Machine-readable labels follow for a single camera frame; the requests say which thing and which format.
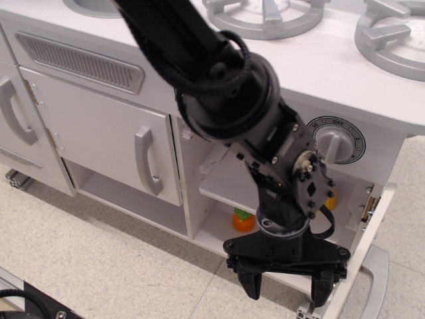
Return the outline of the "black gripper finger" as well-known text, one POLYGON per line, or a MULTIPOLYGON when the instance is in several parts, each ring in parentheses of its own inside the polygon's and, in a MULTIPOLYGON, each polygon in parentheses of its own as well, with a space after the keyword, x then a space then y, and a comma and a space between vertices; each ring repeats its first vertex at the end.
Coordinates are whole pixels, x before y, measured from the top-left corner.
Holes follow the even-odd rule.
POLYGON ((250 262, 239 262, 236 266, 238 280, 251 299, 258 300, 260 297, 263 272, 260 265, 250 262))
POLYGON ((311 299, 315 308, 323 306, 342 277, 341 270, 319 270, 312 276, 311 299))

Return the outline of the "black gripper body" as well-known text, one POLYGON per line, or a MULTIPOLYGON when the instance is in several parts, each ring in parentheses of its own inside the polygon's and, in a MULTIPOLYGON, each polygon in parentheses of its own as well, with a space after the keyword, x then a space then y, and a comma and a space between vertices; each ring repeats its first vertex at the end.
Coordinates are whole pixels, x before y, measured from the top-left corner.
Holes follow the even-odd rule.
POLYGON ((348 249, 315 238, 309 231, 294 239, 269 237, 258 231, 229 239, 223 244, 228 266, 236 273, 239 262, 260 265, 264 272, 302 274, 312 277, 319 270, 341 270, 347 278, 348 249))

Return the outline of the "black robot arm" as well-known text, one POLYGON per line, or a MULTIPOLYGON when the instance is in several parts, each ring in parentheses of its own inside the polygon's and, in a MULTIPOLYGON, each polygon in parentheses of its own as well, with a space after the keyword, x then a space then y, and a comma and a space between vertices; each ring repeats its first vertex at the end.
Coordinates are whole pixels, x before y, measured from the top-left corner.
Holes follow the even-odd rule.
POLYGON ((323 306, 347 276, 350 252, 313 233, 334 181, 311 133, 280 95, 272 66, 231 31, 212 30, 189 1, 116 1, 136 43, 175 89, 184 121, 200 137, 242 160, 258 189, 259 230, 227 240, 227 265, 258 299, 265 272, 311 277, 311 299, 323 306))

